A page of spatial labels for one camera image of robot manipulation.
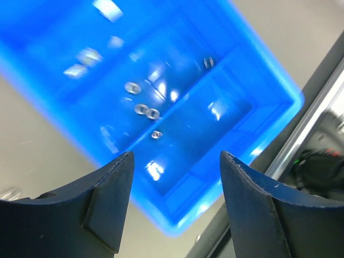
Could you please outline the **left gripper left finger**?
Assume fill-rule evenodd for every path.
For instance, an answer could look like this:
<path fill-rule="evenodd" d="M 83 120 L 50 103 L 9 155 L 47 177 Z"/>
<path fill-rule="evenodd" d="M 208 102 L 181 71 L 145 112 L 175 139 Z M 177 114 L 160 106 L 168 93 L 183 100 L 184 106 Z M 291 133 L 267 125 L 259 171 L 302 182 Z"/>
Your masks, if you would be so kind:
<path fill-rule="evenodd" d="M 114 257 L 133 176 L 126 152 L 35 199 L 1 201 L 1 257 Z"/>

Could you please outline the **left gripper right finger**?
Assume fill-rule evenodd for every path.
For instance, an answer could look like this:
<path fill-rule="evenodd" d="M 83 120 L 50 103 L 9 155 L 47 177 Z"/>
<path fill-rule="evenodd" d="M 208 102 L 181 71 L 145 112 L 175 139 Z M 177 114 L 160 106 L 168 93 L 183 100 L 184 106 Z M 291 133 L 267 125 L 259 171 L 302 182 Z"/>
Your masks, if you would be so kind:
<path fill-rule="evenodd" d="M 343 202 L 291 188 L 226 151 L 220 174 L 237 257 L 343 257 Z"/>

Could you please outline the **silver T-slot nut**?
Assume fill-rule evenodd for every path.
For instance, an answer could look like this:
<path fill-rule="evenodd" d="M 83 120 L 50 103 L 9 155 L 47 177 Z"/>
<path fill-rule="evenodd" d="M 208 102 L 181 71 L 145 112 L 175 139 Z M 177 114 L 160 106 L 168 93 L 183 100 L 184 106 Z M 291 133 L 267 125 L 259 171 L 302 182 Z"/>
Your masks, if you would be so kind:
<path fill-rule="evenodd" d="M 81 78 L 87 73 L 88 69 L 86 66 L 81 64 L 74 64 L 71 67 L 67 68 L 63 74 L 69 78 Z"/>
<path fill-rule="evenodd" d="M 103 58 L 95 49 L 87 47 L 78 53 L 77 59 L 81 64 L 92 67 Z"/>

